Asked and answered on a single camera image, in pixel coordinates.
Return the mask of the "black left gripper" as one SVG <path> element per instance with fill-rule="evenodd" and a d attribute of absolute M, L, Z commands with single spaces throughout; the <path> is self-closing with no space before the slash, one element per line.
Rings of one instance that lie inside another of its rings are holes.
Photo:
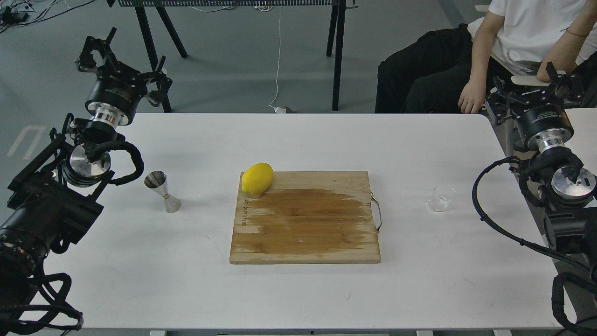
<path fill-rule="evenodd" d="M 137 106 L 142 98 L 147 98 L 154 108 L 164 104 L 172 79 L 164 70 L 166 56 L 161 56 L 158 65 L 151 71 L 141 73 L 138 70 L 118 63 L 111 50 L 110 43 L 117 32 L 116 27 L 105 39 L 87 36 L 83 49 L 76 60 L 79 72 L 96 74 L 96 82 L 91 90 L 85 108 L 91 115 L 89 127 L 118 127 L 132 123 Z M 98 51 L 103 65 L 98 66 L 93 51 Z M 149 84 L 156 84 L 157 89 L 148 91 Z"/>

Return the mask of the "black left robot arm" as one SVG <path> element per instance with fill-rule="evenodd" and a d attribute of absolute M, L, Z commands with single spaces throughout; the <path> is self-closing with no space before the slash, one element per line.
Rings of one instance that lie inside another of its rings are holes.
<path fill-rule="evenodd" d="M 51 143 L 8 186 L 14 212 L 0 232 L 3 336 L 81 329 L 83 314 L 66 301 L 71 277 L 46 274 L 44 261 L 87 234 L 103 211 L 98 198 L 108 185 L 130 183 L 144 172 L 140 151 L 117 127 L 132 123 L 142 98 L 158 107 L 172 80 L 164 56 L 145 73 L 120 62 L 110 47 L 116 31 L 104 40 L 88 36 L 76 61 L 77 70 L 96 75 L 84 104 L 90 117 L 68 113 L 62 131 L 51 130 Z"/>

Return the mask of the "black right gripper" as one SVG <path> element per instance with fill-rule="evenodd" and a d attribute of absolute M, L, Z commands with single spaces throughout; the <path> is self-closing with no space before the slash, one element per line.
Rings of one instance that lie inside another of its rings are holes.
<path fill-rule="evenodd" d="M 580 107 L 584 102 L 584 89 L 577 74 L 560 74 L 552 62 L 548 62 L 546 71 L 550 85 L 526 93 L 514 91 L 509 79 L 493 77 L 485 100 L 490 123 L 500 126 L 514 120 L 522 146 L 532 151 L 562 147 L 569 141 L 574 128 L 564 107 Z"/>

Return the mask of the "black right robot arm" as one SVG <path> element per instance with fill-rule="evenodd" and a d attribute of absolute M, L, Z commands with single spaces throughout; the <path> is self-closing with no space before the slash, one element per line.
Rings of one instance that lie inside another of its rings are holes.
<path fill-rule="evenodd" d="M 522 150 L 532 151 L 530 159 L 509 156 L 482 170 L 472 187 L 472 203 L 481 221 L 519 245 L 551 257 L 588 273 L 582 278 L 574 273 L 555 276 L 551 307 L 563 329 L 578 336 L 594 336 L 595 328 L 572 322 L 564 311 L 564 287 L 571 283 L 596 294 L 596 176 L 588 171 L 579 157 L 566 147 L 574 134 L 565 108 L 583 101 L 583 87 L 577 74 L 546 67 L 550 83 L 535 84 L 530 91 L 506 91 L 496 78 L 495 88 L 486 98 L 485 109 L 495 126 L 513 121 L 520 136 Z M 543 228 L 547 246 L 526 241 L 506 231 L 484 211 L 478 199 L 478 187 L 485 174 L 503 164 L 518 177 L 525 200 L 544 210 Z"/>

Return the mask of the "person right hand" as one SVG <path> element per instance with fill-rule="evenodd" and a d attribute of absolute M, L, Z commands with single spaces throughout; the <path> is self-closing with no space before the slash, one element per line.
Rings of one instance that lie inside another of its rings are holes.
<path fill-rule="evenodd" d="M 472 78 L 464 86 L 457 106 L 461 113 L 478 113 L 484 104 L 485 97 L 486 80 L 484 78 Z"/>

